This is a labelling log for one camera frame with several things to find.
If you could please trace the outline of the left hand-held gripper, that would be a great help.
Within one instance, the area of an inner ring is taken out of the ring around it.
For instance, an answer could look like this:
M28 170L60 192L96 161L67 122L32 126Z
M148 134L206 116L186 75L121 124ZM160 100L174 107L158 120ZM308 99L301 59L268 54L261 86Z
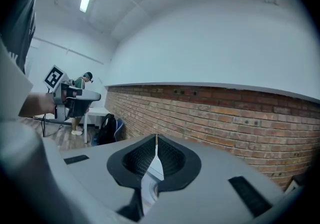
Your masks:
M82 117L90 105L100 101L101 94L74 87L75 82L54 65L43 80L54 103L54 118L67 120Z

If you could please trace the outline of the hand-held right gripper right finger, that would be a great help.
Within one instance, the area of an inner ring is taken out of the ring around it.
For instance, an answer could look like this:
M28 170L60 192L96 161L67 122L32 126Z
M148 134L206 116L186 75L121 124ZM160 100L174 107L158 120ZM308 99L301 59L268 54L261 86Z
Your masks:
M159 135L164 179L139 224L286 224L299 196L284 193L240 158L200 143Z

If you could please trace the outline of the blue chair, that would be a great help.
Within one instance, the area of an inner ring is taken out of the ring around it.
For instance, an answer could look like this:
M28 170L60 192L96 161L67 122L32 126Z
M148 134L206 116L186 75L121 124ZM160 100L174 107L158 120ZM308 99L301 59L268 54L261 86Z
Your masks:
M120 141L122 138L122 131L123 131L124 123L122 119L117 119L116 120L116 130L114 133L114 139L115 141Z

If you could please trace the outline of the person's black t-shirt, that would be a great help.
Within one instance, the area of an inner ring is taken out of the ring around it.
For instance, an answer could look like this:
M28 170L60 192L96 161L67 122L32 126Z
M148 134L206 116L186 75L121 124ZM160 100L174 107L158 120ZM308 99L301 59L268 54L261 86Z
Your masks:
M0 23L0 36L9 56L22 72L36 29L36 0L14 0L5 20Z

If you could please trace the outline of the small white table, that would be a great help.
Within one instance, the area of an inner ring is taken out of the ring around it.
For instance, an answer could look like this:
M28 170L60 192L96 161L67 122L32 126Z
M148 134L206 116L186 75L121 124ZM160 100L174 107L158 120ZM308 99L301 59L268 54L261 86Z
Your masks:
M88 117L89 116L99 116L104 117L110 112L104 107L90 107L89 111L84 115L84 124L83 124L83 136L84 143L88 143Z

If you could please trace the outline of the person's left forearm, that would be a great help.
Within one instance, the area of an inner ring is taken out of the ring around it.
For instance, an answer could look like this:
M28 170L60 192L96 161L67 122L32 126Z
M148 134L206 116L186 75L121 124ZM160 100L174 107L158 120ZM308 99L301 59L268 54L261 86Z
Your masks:
M19 112L20 117L33 117L54 113L55 104L51 93L31 93L24 101Z

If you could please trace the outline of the black backpack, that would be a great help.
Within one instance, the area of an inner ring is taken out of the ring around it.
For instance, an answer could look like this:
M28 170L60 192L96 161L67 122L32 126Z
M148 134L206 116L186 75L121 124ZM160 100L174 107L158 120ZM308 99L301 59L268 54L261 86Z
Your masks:
M115 142L115 131L116 131L117 121L115 116L108 113L102 121L101 128L97 133L96 142L98 145L110 144Z

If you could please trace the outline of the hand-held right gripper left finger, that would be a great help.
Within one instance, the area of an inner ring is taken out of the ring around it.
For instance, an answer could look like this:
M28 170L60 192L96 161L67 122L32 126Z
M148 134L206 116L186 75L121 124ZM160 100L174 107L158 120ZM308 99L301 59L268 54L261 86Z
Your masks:
M103 206L135 223L157 200L150 173L156 156L154 135L61 151L71 173Z

